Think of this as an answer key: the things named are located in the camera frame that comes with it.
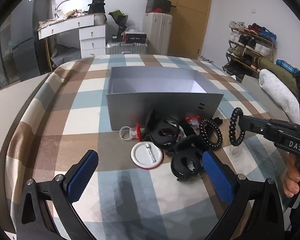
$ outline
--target finger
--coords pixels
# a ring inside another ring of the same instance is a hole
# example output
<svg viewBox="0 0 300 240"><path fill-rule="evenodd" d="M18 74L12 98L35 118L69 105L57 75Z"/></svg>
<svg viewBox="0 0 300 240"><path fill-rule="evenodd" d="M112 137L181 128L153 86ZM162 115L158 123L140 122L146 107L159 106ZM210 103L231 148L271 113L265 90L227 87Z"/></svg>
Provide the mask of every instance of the finger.
<svg viewBox="0 0 300 240"><path fill-rule="evenodd" d="M297 170L296 165L287 162L287 168L289 178L298 183L300 181L300 172Z"/></svg>
<svg viewBox="0 0 300 240"><path fill-rule="evenodd" d="M283 191L284 191L284 193L287 197L293 197L294 196L294 194L290 190L288 190L286 182L284 182L284 184L283 184Z"/></svg>
<svg viewBox="0 0 300 240"><path fill-rule="evenodd" d="M289 155L288 155L288 162L290 162L293 165L296 165L297 157L294 154L289 153Z"/></svg>
<svg viewBox="0 0 300 240"><path fill-rule="evenodd" d="M293 181L292 179L289 178L288 174L286 174L286 184L287 184L287 188L288 190L293 193L293 194L297 194L300 190L298 183L296 183L295 181Z"/></svg>

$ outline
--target black spiral hair tie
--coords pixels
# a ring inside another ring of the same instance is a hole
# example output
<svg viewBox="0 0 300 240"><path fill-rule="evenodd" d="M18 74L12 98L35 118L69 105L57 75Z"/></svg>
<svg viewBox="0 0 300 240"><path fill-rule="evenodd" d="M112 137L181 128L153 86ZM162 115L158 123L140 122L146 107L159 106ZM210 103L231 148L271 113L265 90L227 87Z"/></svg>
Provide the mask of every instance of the black spiral hair tie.
<svg viewBox="0 0 300 240"><path fill-rule="evenodd" d="M213 143L212 141L210 141L208 135L207 135L207 132L205 130L205 127L204 125L208 125L210 126L216 133L217 135L217 142L216 143ZM209 149L216 149L216 148L219 148L222 144L222 134L221 134L221 131L219 129L219 127L216 125L216 123L212 120L208 120L208 119L202 119L199 123L199 133L200 133L200 137L203 141L203 143L209 147Z"/></svg>
<svg viewBox="0 0 300 240"><path fill-rule="evenodd" d="M231 118L230 118L229 139L230 139L230 143L233 146L239 146L243 142L244 136L246 134L245 131L240 130L239 137L237 139L235 138L235 126L236 126L238 117L240 117L240 118L243 117L242 109L239 107L237 107L233 110Z"/></svg>

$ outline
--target white basket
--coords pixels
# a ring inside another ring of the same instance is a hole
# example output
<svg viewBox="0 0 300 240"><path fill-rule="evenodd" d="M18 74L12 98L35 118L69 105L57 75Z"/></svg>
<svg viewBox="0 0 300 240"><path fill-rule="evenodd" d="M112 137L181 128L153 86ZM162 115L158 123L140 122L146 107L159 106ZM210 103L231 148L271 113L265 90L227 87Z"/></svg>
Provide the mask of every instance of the white basket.
<svg viewBox="0 0 300 240"><path fill-rule="evenodd" d="M104 13L97 13L94 15L94 25L103 25L106 23L106 16Z"/></svg>

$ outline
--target gray box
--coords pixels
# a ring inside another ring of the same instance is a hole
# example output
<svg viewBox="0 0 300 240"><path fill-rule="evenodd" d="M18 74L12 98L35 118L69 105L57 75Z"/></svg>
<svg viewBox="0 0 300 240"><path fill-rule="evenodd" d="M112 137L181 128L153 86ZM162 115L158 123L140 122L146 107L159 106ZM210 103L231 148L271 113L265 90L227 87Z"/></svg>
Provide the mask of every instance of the gray box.
<svg viewBox="0 0 300 240"><path fill-rule="evenodd" d="M137 123L144 127L152 110L177 120L211 118L222 97L196 70L156 66L113 67L106 94L112 130Z"/></svg>

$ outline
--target desk drawer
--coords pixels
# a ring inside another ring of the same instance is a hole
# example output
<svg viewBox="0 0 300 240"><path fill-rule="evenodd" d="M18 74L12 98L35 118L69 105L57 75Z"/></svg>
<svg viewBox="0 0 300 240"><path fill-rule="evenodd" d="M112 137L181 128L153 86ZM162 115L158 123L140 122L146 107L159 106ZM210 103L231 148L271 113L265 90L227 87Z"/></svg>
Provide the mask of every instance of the desk drawer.
<svg viewBox="0 0 300 240"><path fill-rule="evenodd" d="M106 38L95 38L80 41L81 51L88 49L103 49L106 47Z"/></svg>
<svg viewBox="0 0 300 240"><path fill-rule="evenodd" d="M82 28L79 30L80 41L106 36L106 25Z"/></svg>
<svg viewBox="0 0 300 240"><path fill-rule="evenodd" d="M65 20L63 22L56 23L51 26L47 26L43 29L41 29L39 32L39 39L46 38L48 36L77 29L87 26L93 26L94 25L94 15L86 15L81 16L78 18L72 18Z"/></svg>
<svg viewBox="0 0 300 240"><path fill-rule="evenodd" d="M98 56L98 55L105 55L106 54L106 49L89 49L89 50L84 50L81 51L81 57L93 57L93 56Z"/></svg>

